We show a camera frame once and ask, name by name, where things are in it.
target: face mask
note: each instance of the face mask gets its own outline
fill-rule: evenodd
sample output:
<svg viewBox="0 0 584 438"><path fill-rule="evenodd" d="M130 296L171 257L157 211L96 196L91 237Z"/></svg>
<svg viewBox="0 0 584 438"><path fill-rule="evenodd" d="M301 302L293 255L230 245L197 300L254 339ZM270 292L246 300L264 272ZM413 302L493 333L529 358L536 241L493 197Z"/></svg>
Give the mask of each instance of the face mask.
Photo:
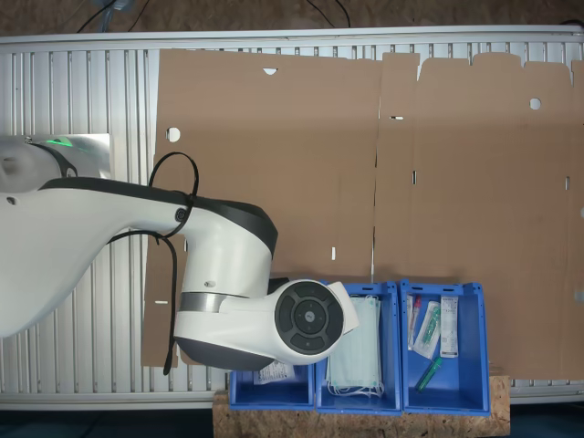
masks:
<svg viewBox="0 0 584 438"><path fill-rule="evenodd" d="M383 394L379 348L380 301L351 297L360 325L346 334L328 358L328 391L333 395Z"/></svg>

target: label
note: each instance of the label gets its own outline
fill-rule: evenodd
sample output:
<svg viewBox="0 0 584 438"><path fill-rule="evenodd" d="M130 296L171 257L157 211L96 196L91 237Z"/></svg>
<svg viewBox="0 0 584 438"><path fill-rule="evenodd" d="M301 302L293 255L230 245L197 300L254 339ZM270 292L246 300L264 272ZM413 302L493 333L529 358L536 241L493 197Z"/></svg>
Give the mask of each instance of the label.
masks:
<svg viewBox="0 0 584 438"><path fill-rule="evenodd" d="M441 297L440 356L458 357L458 297Z"/></svg>
<svg viewBox="0 0 584 438"><path fill-rule="evenodd" d="M265 385L271 381L294 379L294 366L274 360L260 371L254 371L254 385Z"/></svg>

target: cardboard sheet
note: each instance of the cardboard sheet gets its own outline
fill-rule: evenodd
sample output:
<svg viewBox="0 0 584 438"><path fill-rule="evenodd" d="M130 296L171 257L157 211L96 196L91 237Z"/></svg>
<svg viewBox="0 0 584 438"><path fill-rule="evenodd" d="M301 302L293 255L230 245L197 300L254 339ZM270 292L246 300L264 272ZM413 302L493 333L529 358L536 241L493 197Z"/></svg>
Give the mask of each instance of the cardboard sheet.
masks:
<svg viewBox="0 0 584 438"><path fill-rule="evenodd" d="M274 276L369 281L381 63L163 50L160 65L155 161L186 152L201 196L262 207L279 232ZM169 159L155 185L189 193L190 164ZM170 301L170 272L150 241L144 366L164 363L170 307L154 301Z"/></svg>
<svg viewBox="0 0 584 438"><path fill-rule="evenodd" d="M376 280L480 282L492 362L584 379L582 63L574 87L568 67L509 54L431 58L416 80L418 65L383 58Z"/></svg>

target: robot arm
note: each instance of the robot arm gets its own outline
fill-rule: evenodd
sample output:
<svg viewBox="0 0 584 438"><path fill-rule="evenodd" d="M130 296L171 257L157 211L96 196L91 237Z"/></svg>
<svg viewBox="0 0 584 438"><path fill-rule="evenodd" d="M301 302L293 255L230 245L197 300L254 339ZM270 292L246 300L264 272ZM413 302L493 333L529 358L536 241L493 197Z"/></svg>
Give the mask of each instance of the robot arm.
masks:
<svg viewBox="0 0 584 438"><path fill-rule="evenodd" d="M170 231L188 204L183 193L94 178L3 198L0 337L55 309L120 230ZM193 360L233 370L313 363L359 325L340 283L289 282L267 294L277 230L260 208L196 197L180 233L189 255L175 338Z"/></svg>

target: blue storage crate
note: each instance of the blue storage crate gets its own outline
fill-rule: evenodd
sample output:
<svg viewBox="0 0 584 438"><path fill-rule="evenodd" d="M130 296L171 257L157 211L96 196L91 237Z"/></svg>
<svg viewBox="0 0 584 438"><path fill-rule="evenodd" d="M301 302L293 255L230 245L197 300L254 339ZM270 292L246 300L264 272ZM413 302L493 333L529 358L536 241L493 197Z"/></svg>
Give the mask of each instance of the blue storage crate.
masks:
<svg viewBox="0 0 584 438"><path fill-rule="evenodd" d="M314 365L294 367L294 379L254 385L252 371L231 371L229 407L234 410L312 411Z"/></svg>
<svg viewBox="0 0 584 438"><path fill-rule="evenodd" d="M441 296L458 296L458 358L443 358L442 367L436 371L422 393L415 387L431 362L415 351L408 350L407 294L419 295L422 301L414 328L416 337L429 301L440 302ZM486 317L481 285L440 286L402 280L400 299L403 409L418 413L490 415ZM439 356L440 340L433 359Z"/></svg>
<svg viewBox="0 0 584 438"><path fill-rule="evenodd" d="M325 380L328 359L316 365L317 412L401 415L400 335L398 294L395 283L347 284L349 295L374 295L381 301L380 353L381 377L385 392L379 397L332 395Z"/></svg>

